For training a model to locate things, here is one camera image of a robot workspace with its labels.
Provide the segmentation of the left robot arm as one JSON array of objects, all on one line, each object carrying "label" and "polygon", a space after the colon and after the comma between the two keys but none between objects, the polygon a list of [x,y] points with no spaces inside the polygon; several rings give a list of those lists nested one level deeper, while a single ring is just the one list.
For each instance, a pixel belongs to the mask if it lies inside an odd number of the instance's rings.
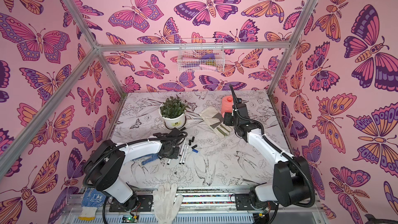
[{"label": "left robot arm", "polygon": [[138,206],[138,196],[133,186],[123,180],[122,168],[148,155],[177,159],[180,145],[187,137],[187,132],[174,128],[169,133],[159,132],[127,143],[105,140],[84,165],[83,185],[113,198],[123,210],[131,211]]}]

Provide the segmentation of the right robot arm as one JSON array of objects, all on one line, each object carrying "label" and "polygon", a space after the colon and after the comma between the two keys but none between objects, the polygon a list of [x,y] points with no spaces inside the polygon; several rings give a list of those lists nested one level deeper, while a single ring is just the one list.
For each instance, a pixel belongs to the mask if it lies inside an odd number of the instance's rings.
[{"label": "right robot arm", "polygon": [[274,167],[272,183],[257,185],[251,191],[254,205],[272,201],[284,207],[309,208],[315,204],[315,187],[308,161],[285,151],[269,138],[262,123],[249,118],[244,103],[235,103],[232,111],[225,113],[224,124],[233,127],[240,138],[257,149]]}]

